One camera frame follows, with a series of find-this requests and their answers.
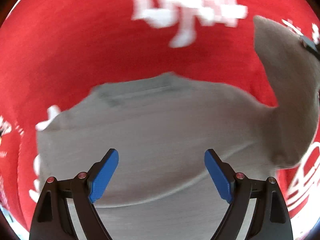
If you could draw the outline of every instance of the gray shirt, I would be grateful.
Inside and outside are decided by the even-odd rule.
[[[171,73],[107,83],[37,132],[40,180],[73,178],[115,148],[118,168],[95,203],[113,239],[207,240],[228,204],[204,166],[204,152],[213,148],[249,178],[274,176],[273,112],[236,87]],[[253,208],[251,202],[238,239]]]

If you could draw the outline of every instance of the gray fabric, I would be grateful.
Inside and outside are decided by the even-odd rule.
[[[273,28],[270,20],[255,18],[255,25],[257,37],[265,41],[263,46],[263,41],[255,40],[256,50],[268,66],[275,94],[280,95],[278,108],[266,107],[233,86],[191,81],[172,73],[104,84],[37,133],[42,184],[48,176],[69,179],[87,171],[109,148],[115,148],[119,166],[95,203],[114,239],[210,239],[228,205],[205,169],[204,152],[213,148],[235,171],[264,180],[274,176],[279,165],[297,163],[315,133],[317,118],[297,126],[285,113],[311,118],[313,112],[318,113],[318,103],[287,93],[295,91],[289,86],[297,84],[288,82],[282,87],[277,83],[286,78],[281,79],[272,68],[285,68],[285,62],[277,65],[277,58],[283,55],[265,49],[278,44],[269,40],[268,32],[276,30],[282,39],[291,34],[284,27]],[[301,68],[311,68],[300,63]],[[307,63],[318,67],[312,58]],[[313,84],[305,96],[316,94],[316,82]],[[292,100],[283,100],[286,93]],[[303,108],[297,107],[299,100],[306,103]],[[285,133],[289,122],[293,122],[293,131]],[[301,128],[304,134],[297,131]],[[290,148],[291,154],[286,144],[296,134],[303,138]],[[72,205],[70,212],[82,240],[85,237]],[[250,219],[246,217],[238,239],[244,239]]]

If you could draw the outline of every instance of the red cloth surface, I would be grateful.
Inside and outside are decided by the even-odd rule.
[[[37,178],[35,125],[47,119],[49,106],[69,109],[93,86],[175,71],[196,80],[234,85],[275,106],[253,49],[252,17],[290,19],[308,37],[311,24],[319,26],[319,20],[305,0],[237,3],[248,7],[247,17],[237,27],[201,26],[195,17],[196,40],[173,49],[168,43],[179,25],[157,29],[144,20],[132,20],[133,0],[21,0],[0,28],[0,114],[12,124],[12,132],[0,145],[0,151],[8,152],[0,159],[0,172],[8,206],[18,222],[29,229],[36,205],[28,193],[35,190]],[[306,173],[319,156],[314,152]],[[296,171],[279,171],[286,197]]]

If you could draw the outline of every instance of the blue gripper pad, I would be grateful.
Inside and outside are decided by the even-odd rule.
[[[101,198],[102,194],[106,190],[106,187],[119,163],[118,152],[115,149],[110,149],[100,163],[102,163],[102,167],[91,182],[91,191],[89,194],[91,203],[94,203],[97,199]]]
[[[226,174],[224,174],[222,171],[223,168],[220,167],[224,163],[214,151],[213,154],[216,155],[216,158],[213,158],[210,151],[213,150],[207,150],[204,154],[204,164],[207,167],[207,170],[220,194],[220,197],[230,204],[233,201],[233,189],[231,182],[228,180]]]

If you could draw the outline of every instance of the red fabric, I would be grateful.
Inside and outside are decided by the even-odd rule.
[[[262,103],[276,105],[253,49],[252,17],[262,15],[277,22],[291,19],[308,37],[311,23],[319,26],[319,21],[305,0],[237,3],[248,7],[248,15],[238,21],[236,28],[218,23],[201,26],[196,19],[195,42],[176,49],[169,48],[168,43],[178,25],[156,29],[144,20],[132,20],[132,0],[19,3],[0,29],[0,109],[6,109],[5,118],[12,117],[24,134],[20,151],[17,137],[0,171],[5,192],[12,199],[10,210],[22,225],[30,227],[35,208],[28,193],[35,190],[35,125],[47,119],[46,110],[51,105],[66,110],[86,97],[95,85],[148,78],[167,71],[231,84]],[[280,172],[284,192],[293,174],[295,170]]]

